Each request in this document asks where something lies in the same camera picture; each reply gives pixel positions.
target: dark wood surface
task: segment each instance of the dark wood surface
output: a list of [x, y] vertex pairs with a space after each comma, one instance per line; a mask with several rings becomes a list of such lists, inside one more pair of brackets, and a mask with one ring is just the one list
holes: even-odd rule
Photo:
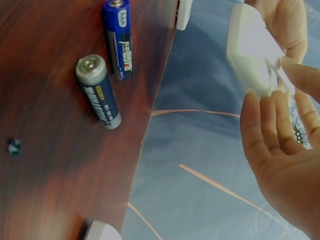
[[[103, 129], [76, 84], [79, 58], [107, 59], [103, 0], [0, 1], [0, 239], [76, 239], [84, 219], [121, 230], [175, 32], [177, 0], [132, 0], [134, 78], [112, 85]], [[20, 156], [6, 152], [21, 141]]]

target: blue floor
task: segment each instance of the blue floor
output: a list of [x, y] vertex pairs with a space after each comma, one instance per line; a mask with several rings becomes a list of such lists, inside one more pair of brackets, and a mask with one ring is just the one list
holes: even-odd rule
[[[137, 166], [123, 240], [306, 240], [264, 199], [245, 159], [245, 89], [226, 60], [236, 0], [194, 0], [176, 33]], [[320, 66], [320, 2], [306, 0]]]

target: battery label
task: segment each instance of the battery label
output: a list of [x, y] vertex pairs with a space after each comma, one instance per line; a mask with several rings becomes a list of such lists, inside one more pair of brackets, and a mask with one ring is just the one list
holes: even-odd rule
[[107, 79], [93, 86], [83, 86], [94, 111], [104, 125], [111, 125], [119, 113], [111, 86]]
[[118, 12], [118, 22], [121, 28], [125, 28], [127, 26], [127, 10], [122, 9]]
[[128, 79], [133, 74], [133, 56], [130, 34], [122, 33], [117, 39], [116, 33], [108, 31], [113, 64], [117, 64], [117, 74], [121, 79]]

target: white electronic device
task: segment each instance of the white electronic device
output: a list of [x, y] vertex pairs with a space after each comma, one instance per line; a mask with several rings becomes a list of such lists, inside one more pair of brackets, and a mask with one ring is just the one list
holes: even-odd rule
[[84, 240], [122, 240], [118, 231], [102, 221], [93, 221]]
[[271, 95], [278, 87], [279, 78], [291, 94], [295, 94], [295, 87], [281, 66], [284, 56], [259, 11], [245, 3], [235, 4], [226, 57], [243, 85], [261, 98]]
[[184, 31], [190, 19], [193, 0], [178, 0], [176, 29]]

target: blue battery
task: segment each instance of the blue battery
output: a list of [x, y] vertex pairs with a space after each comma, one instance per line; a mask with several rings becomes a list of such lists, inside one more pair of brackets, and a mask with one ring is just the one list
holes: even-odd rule
[[112, 65], [119, 80], [133, 75], [131, 14], [129, 0], [108, 0], [102, 7]]
[[99, 55], [81, 58], [76, 76], [97, 117], [107, 129], [121, 123], [121, 115], [107, 75], [105, 60]]

